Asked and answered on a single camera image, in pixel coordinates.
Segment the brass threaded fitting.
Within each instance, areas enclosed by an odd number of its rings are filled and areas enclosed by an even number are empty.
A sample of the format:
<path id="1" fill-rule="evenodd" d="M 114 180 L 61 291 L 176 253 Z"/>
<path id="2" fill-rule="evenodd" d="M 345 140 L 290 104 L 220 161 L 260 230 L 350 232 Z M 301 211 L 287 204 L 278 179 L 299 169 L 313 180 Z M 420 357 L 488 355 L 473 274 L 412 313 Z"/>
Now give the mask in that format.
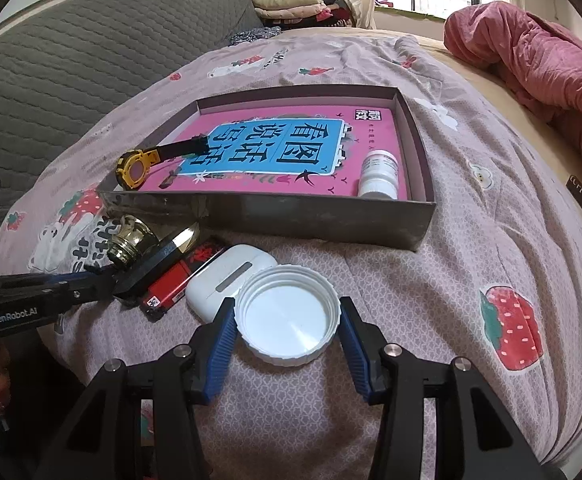
<path id="1" fill-rule="evenodd" d="M 145 222 L 124 214 L 120 230 L 111 236 L 107 256 L 117 268 L 127 269 L 157 243 L 159 240 Z"/>

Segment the stack of folded clothes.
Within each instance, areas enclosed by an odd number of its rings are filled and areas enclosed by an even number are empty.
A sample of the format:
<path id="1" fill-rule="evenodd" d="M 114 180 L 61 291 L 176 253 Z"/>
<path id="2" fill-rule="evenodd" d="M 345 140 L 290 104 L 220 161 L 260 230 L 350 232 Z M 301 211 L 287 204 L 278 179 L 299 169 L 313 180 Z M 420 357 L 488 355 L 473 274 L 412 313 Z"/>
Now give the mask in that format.
<path id="1" fill-rule="evenodd" d="M 251 0 L 266 27 L 282 30 L 312 27 L 352 27 L 345 0 Z"/>

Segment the grey cardboard box tray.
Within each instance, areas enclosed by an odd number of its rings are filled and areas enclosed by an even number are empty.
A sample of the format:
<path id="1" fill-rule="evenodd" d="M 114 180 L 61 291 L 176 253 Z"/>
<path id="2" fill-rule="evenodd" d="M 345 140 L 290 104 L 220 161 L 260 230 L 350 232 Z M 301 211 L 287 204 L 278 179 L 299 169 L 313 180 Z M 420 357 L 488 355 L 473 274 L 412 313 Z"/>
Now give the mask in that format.
<path id="1" fill-rule="evenodd" d="M 114 171 L 98 184 L 113 214 L 136 214 L 155 222 L 192 223 L 215 230 L 320 238 L 416 250 L 427 234 L 435 209 L 425 147 L 405 96 L 394 87 L 316 84 L 240 91 L 195 100 L 150 133 L 137 148 L 164 145 L 166 136 L 197 113 L 242 107 L 282 105 L 387 105 L 399 128 L 406 171 L 407 200 L 376 200 L 334 195 L 246 192 L 125 191 Z"/>

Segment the white earbuds charging case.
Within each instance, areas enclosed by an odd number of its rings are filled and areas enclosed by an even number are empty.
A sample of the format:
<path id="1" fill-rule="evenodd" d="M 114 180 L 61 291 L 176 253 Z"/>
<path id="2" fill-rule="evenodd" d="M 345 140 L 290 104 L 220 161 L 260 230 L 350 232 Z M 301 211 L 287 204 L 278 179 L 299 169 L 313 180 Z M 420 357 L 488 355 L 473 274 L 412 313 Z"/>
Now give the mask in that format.
<path id="1" fill-rule="evenodd" d="M 210 323 L 226 297 L 235 298 L 252 275 L 277 266 L 268 252 L 251 245 L 233 245 L 189 281 L 186 302 L 203 323 Z"/>

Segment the white plastic jar lid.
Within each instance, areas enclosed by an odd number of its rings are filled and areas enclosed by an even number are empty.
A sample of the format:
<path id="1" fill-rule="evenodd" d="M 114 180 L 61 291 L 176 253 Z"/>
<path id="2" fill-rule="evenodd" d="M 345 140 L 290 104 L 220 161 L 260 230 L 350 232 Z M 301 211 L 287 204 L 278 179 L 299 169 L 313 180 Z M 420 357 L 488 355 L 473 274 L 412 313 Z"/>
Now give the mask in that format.
<path id="1" fill-rule="evenodd" d="M 235 302 L 244 343 L 262 361 L 282 367 L 317 359 L 337 332 L 340 315 L 338 294 L 327 278 L 292 264 L 257 272 Z"/>

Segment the red lighter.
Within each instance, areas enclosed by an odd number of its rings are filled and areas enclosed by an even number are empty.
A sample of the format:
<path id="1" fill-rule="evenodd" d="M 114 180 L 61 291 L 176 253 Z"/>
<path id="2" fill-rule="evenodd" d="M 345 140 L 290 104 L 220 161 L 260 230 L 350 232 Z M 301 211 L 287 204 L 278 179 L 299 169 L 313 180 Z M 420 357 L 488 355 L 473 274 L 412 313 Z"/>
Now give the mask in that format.
<path id="1" fill-rule="evenodd" d="M 185 297 L 188 283 L 228 248 L 225 240 L 210 236 L 185 252 L 169 269 L 147 288 L 139 301 L 139 309 L 152 323 Z"/>

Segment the pink blue children's book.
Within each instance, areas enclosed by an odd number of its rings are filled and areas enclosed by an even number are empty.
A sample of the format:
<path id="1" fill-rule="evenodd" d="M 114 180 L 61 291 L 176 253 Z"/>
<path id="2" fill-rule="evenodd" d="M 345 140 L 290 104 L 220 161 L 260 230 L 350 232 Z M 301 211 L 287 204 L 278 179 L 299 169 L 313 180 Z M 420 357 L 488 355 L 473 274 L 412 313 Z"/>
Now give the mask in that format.
<path id="1" fill-rule="evenodd" d="M 197 113 L 165 144 L 194 136 L 210 152 L 150 170 L 142 192 L 246 192 L 354 197 L 368 153 L 397 160 L 398 200 L 407 200 L 399 128 L 387 105 L 282 105 Z"/>

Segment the yellow black wrist watch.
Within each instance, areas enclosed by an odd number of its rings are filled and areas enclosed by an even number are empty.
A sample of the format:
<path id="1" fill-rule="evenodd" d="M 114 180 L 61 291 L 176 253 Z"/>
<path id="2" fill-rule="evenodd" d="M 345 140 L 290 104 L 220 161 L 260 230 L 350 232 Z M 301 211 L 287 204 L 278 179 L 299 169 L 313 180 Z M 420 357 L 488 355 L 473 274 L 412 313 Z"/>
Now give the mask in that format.
<path id="1" fill-rule="evenodd" d="M 209 151 L 206 136 L 194 136 L 191 139 L 152 148 L 135 148 L 118 158 L 114 169 L 116 182 L 125 191 L 137 191 L 147 180 L 152 167 L 178 157 L 205 155 Z"/>

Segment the white pill bottle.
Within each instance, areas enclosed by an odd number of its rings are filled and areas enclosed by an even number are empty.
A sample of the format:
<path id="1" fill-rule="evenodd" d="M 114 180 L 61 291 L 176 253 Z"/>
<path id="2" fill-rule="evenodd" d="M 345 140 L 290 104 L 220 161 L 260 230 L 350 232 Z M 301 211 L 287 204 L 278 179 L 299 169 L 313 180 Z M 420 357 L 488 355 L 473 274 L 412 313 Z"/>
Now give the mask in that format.
<path id="1" fill-rule="evenodd" d="M 370 151 L 361 165 L 357 196 L 376 200 L 397 200 L 398 188 L 396 157 L 384 150 Z"/>

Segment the crumpled red quilt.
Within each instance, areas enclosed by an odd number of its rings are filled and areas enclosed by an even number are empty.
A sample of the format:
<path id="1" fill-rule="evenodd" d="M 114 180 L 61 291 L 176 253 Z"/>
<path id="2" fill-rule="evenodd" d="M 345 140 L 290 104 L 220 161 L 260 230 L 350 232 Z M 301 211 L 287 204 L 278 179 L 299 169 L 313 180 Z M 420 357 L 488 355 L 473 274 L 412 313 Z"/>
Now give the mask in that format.
<path id="1" fill-rule="evenodd" d="M 451 13 L 444 44 L 462 62 L 496 74 L 582 158 L 582 41 L 567 28 L 494 1 Z"/>

